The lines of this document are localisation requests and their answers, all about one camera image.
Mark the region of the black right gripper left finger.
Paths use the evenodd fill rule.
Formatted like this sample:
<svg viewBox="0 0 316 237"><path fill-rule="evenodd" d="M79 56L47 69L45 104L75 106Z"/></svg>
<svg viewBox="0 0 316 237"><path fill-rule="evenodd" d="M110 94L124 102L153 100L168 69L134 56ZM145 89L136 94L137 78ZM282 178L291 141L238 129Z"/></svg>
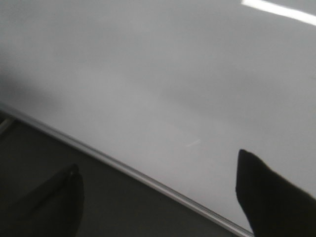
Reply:
<svg viewBox="0 0 316 237"><path fill-rule="evenodd" d="M0 212L2 237L74 237L83 216L84 186L72 164Z"/></svg>

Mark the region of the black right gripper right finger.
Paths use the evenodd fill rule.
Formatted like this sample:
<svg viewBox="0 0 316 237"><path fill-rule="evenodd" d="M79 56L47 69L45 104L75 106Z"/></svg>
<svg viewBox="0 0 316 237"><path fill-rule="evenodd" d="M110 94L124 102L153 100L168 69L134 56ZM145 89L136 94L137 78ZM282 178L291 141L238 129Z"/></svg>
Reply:
<svg viewBox="0 0 316 237"><path fill-rule="evenodd" d="M256 237L314 237L316 200L244 149L237 157L237 200Z"/></svg>

